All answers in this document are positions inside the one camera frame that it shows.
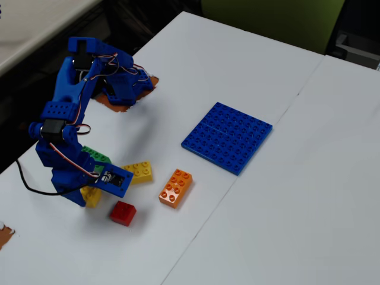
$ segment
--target blue lego baseplate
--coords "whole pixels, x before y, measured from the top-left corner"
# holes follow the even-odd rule
[[[272,125],[216,103],[181,146],[239,175]]]

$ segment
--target robotic arm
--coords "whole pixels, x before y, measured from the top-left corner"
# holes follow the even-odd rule
[[[29,126],[29,134],[39,140],[36,151],[43,165],[53,168],[52,183],[57,192],[78,189],[63,196],[84,207],[86,202],[79,190],[84,185],[122,198],[133,177],[133,173],[95,162],[81,151],[78,130],[85,126],[84,111],[96,95],[94,90],[102,89],[111,104],[134,105],[136,97],[143,90],[152,90],[153,85],[130,55],[97,39],[72,37],[68,50],[74,55],[64,60],[53,100],[46,103],[42,122]],[[94,172],[95,165],[103,166],[101,173]]]

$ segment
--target green lego brick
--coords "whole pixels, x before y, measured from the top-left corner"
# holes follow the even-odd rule
[[[91,157],[96,161],[96,162],[108,162],[111,163],[111,159],[109,159],[108,156],[105,156],[104,154],[98,153],[97,151],[93,150],[92,148],[83,146],[82,151],[89,153]],[[101,173],[103,171],[104,166],[101,165],[95,165],[95,171],[97,173]]]

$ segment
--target black cable wire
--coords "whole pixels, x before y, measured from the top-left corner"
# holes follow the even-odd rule
[[[49,193],[49,192],[42,192],[42,191],[38,191],[38,190],[35,190],[33,188],[30,188],[28,183],[26,183],[26,180],[25,180],[25,177],[24,177],[24,173],[23,173],[23,170],[21,169],[21,165],[20,165],[20,162],[18,161],[18,159],[16,159],[16,163],[17,163],[17,166],[18,166],[18,171],[20,171],[20,176],[21,176],[21,180],[23,181],[23,184],[24,186],[26,187],[26,189],[28,189],[29,191],[31,192],[34,192],[34,193],[37,193],[37,194],[41,194],[41,195],[46,195],[46,196],[62,196],[62,195],[65,195],[65,194],[69,194],[71,192],[74,192],[76,190],[79,190],[81,189],[82,187],[85,187],[87,186],[88,184],[91,184],[92,182],[95,182],[96,179],[93,179],[91,180],[89,183],[85,184],[85,185],[82,185],[78,188],[75,188],[75,189],[68,189],[66,191],[62,191],[60,193]]]

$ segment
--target white table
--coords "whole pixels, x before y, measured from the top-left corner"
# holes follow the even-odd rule
[[[101,0],[2,0],[0,76]]]
[[[325,57],[163,284],[379,284],[379,89]]]
[[[323,56],[182,13],[134,58],[157,88],[126,113],[92,100],[80,137],[116,165],[151,162],[154,182],[122,199],[137,209],[130,227],[108,218],[117,197],[84,209],[36,195],[14,163],[0,176],[0,220],[17,234],[0,252],[1,284],[161,284],[237,179],[181,142],[217,101],[276,124]],[[34,147],[20,161],[30,184],[54,191]],[[176,168],[194,182],[172,209],[158,195]]]

